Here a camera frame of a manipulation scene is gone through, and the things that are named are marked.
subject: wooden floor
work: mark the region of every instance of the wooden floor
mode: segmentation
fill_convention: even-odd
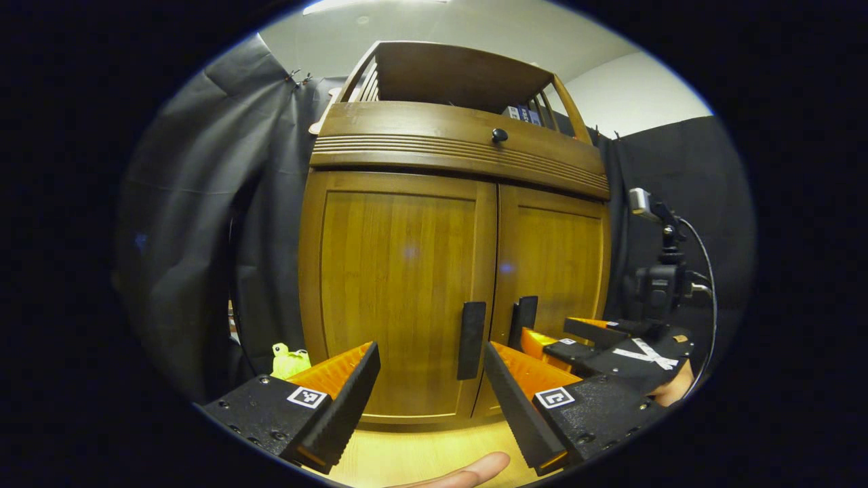
[[[419,427],[409,425],[385,427],[392,432],[365,428],[361,425],[353,433],[340,463],[326,478],[359,488],[383,488],[443,476],[489,452],[501,451],[510,455],[510,465],[480,486],[514,488],[540,479],[525,464],[503,416],[437,432],[418,432]]]

